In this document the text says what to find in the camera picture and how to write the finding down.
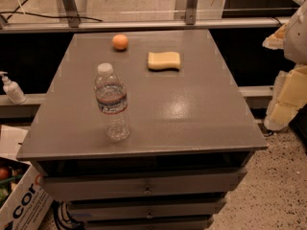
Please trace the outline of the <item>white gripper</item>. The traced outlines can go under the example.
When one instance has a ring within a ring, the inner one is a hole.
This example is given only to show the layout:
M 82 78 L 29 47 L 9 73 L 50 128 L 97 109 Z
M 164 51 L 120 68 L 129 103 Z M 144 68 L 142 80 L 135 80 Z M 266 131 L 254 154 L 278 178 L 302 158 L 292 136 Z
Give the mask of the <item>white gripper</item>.
M 298 63 L 289 73 L 280 71 L 275 79 L 272 100 L 269 103 L 265 128 L 281 130 L 307 104 L 307 1 L 305 1 L 288 24 L 282 25 L 268 36 L 262 46 L 283 50 L 286 59 Z

